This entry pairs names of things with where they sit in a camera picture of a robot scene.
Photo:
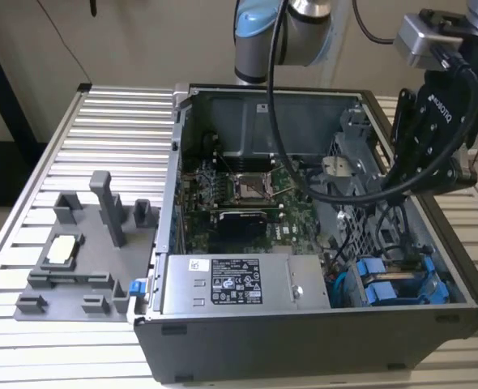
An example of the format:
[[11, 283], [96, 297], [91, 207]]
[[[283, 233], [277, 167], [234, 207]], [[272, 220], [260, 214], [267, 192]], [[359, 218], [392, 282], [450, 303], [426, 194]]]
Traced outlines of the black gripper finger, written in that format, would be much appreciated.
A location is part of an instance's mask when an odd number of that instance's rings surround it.
[[400, 156], [403, 153], [408, 127], [415, 115], [415, 103], [416, 94], [411, 89], [403, 88], [399, 94], [391, 132], [391, 144], [394, 147], [393, 165], [383, 181], [383, 189], [388, 189], [399, 181], [397, 176]]
[[[388, 173], [388, 187], [399, 186], [412, 180], [416, 175], [429, 167], [428, 160], [418, 160], [415, 157], [398, 157]], [[451, 191], [454, 186], [454, 158], [451, 156], [432, 172], [428, 177], [417, 182], [402, 195], [436, 195]]]

